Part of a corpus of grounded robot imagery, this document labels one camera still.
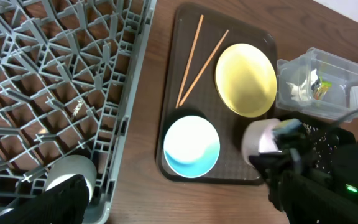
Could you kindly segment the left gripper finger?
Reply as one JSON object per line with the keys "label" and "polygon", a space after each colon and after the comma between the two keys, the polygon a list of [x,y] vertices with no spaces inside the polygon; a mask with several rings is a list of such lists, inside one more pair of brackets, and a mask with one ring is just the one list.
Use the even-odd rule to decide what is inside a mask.
{"label": "left gripper finger", "polygon": [[77,174],[0,215],[0,224],[82,224],[89,196],[85,177]]}

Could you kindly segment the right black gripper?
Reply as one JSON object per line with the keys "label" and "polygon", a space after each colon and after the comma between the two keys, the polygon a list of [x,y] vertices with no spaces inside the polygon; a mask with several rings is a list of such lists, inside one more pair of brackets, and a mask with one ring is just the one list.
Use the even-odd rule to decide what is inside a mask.
{"label": "right black gripper", "polygon": [[[299,125],[297,119],[281,121],[273,129],[275,143],[277,137],[288,134]],[[249,160],[268,185],[268,200],[277,210],[292,207],[306,210],[329,205],[331,192],[326,188],[329,177],[313,167],[316,160],[313,151],[301,155],[294,148],[278,148],[278,152],[249,156]]]}

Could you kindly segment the white cup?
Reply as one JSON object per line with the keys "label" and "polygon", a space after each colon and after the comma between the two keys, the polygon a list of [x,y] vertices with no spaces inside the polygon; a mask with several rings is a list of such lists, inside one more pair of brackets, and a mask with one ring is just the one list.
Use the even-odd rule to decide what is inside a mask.
{"label": "white cup", "polygon": [[[48,174],[45,191],[51,189],[52,187],[62,183],[63,181],[77,174],[81,174],[85,177],[85,181],[89,189],[89,203],[90,203],[94,192],[94,185],[96,183],[97,171],[92,160],[88,159],[85,156],[80,156],[80,155],[66,156],[63,159],[60,159],[58,162],[56,162],[52,166],[52,169]],[[10,212],[13,209],[14,208],[7,208],[3,210],[0,213],[0,215]]]}

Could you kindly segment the white bowl with food scraps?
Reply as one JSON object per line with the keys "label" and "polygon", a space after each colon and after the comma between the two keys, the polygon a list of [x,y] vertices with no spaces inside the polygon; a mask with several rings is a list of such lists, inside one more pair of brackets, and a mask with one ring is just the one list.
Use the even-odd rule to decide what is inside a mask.
{"label": "white bowl with food scraps", "polygon": [[278,152],[273,129],[279,124],[280,120],[273,118],[254,121],[248,125],[241,142],[241,153],[248,165],[252,166],[249,156]]}

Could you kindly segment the white tissue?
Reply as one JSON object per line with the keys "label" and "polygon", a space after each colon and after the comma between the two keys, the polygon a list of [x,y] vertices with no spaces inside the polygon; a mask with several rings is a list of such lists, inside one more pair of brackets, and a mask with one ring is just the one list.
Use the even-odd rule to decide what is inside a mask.
{"label": "white tissue", "polygon": [[286,84],[290,89],[291,99],[306,104],[310,100],[310,91],[314,93],[319,88],[320,78],[317,69],[314,69],[309,74],[298,74],[298,77],[291,78]]}

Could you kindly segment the green snack wrapper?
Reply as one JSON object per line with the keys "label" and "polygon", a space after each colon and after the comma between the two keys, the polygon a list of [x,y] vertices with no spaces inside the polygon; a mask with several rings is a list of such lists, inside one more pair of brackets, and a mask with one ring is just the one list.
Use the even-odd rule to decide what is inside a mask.
{"label": "green snack wrapper", "polygon": [[313,91],[313,98],[316,100],[322,100],[331,87],[331,82],[324,81],[322,77],[319,77],[311,87]]}

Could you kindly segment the light blue bowl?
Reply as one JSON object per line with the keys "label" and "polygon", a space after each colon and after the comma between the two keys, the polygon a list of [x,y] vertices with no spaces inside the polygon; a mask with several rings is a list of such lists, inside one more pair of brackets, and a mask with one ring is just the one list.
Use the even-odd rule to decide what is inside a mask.
{"label": "light blue bowl", "polygon": [[217,163],[221,144],[216,128],[200,116],[176,120],[163,139],[168,166],[181,177],[198,178]]}

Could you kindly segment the wooden chopstick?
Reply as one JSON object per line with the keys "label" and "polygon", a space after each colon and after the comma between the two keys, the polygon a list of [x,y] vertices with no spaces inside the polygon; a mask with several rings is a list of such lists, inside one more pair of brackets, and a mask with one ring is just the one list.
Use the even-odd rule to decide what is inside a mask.
{"label": "wooden chopstick", "polygon": [[192,43],[191,50],[190,50],[190,54],[188,56],[188,61],[186,63],[186,68],[185,68],[185,72],[183,74],[183,78],[182,78],[182,81],[181,81],[180,90],[179,90],[178,97],[177,97],[177,102],[175,104],[175,109],[177,109],[179,107],[179,103],[180,103],[180,100],[181,100],[181,96],[183,94],[183,89],[185,87],[186,79],[187,79],[188,72],[189,72],[189,69],[190,69],[190,66],[191,66],[191,61],[192,61],[193,54],[194,54],[194,51],[195,51],[196,43],[198,41],[198,36],[199,36],[200,30],[201,30],[203,19],[204,19],[204,15],[202,14],[202,15],[200,15],[200,19],[198,21],[198,26],[196,28],[195,36],[194,36],[193,43]]}
{"label": "wooden chopstick", "polygon": [[189,94],[192,92],[192,90],[194,89],[195,85],[197,84],[198,80],[201,78],[202,74],[206,70],[207,66],[212,61],[213,57],[215,56],[216,52],[220,48],[221,44],[223,43],[223,41],[226,38],[226,36],[228,35],[228,33],[229,33],[229,29],[227,31],[225,31],[225,33],[220,38],[219,42],[216,44],[215,48],[213,49],[213,51],[209,55],[208,59],[205,61],[204,65],[201,67],[201,70],[198,72],[196,78],[191,83],[191,85],[190,85],[189,89],[186,91],[184,97],[180,100],[180,102],[178,104],[179,106],[182,106],[184,104],[184,102],[188,98]]}

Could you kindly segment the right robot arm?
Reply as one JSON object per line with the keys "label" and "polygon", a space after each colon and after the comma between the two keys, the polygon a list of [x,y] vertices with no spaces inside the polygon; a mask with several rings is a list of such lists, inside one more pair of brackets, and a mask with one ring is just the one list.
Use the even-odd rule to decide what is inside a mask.
{"label": "right robot arm", "polygon": [[358,223],[358,141],[336,123],[307,116],[255,121],[242,154],[290,223]]}

